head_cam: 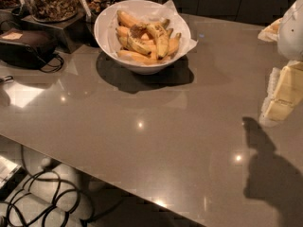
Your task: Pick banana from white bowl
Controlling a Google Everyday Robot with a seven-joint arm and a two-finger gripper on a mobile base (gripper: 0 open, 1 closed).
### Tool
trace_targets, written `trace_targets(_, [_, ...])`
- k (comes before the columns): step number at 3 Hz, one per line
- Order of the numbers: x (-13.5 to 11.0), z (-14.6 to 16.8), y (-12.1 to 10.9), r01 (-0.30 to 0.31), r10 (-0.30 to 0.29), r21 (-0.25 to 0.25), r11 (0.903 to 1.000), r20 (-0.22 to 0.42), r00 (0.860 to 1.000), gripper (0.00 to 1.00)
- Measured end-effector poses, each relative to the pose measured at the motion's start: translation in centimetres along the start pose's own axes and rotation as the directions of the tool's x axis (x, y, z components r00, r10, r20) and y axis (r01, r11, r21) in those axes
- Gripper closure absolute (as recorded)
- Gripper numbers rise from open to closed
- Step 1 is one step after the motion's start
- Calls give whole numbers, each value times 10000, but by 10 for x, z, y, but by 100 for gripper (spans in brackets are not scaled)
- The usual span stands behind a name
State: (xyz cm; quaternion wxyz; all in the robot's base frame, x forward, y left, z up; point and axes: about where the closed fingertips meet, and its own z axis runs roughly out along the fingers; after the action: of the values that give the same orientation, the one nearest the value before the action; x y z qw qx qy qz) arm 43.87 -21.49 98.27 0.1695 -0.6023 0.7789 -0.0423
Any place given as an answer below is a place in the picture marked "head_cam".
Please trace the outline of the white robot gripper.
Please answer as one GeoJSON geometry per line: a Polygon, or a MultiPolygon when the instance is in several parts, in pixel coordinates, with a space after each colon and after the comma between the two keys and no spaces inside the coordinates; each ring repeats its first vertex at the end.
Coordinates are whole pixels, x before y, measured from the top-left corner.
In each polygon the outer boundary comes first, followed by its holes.
{"type": "Polygon", "coordinates": [[[303,0],[296,0],[283,18],[264,28],[258,38],[277,41],[278,52],[292,60],[282,69],[274,67],[269,77],[259,123],[273,127],[285,121],[303,100],[303,0]]]}

